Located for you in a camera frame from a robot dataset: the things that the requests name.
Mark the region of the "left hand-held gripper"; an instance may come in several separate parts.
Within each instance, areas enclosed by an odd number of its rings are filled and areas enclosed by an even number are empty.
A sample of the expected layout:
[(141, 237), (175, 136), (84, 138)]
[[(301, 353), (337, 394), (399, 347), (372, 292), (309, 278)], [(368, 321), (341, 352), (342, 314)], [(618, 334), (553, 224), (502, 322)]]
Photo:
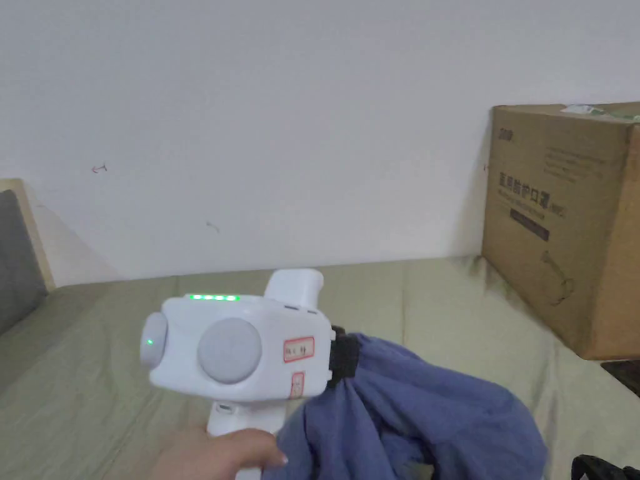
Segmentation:
[(189, 293), (165, 300), (144, 324), (141, 364), (157, 388), (212, 401), (212, 437), (243, 429), (278, 434), (289, 464), (234, 479), (314, 479), (315, 457), (288, 421), (288, 403), (354, 377), (358, 339), (332, 326), (318, 298), (323, 275), (281, 269), (260, 295)]

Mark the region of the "person's left hand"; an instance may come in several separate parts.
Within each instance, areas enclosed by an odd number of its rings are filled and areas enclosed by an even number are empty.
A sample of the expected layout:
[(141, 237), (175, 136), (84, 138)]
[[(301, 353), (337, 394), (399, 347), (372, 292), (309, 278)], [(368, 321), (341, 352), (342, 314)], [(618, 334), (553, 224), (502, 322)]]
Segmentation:
[(162, 450), (148, 478), (234, 479), (244, 469), (262, 471), (287, 463), (269, 432), (243, 429), (212, 437), (205, 427), (192, 427)]

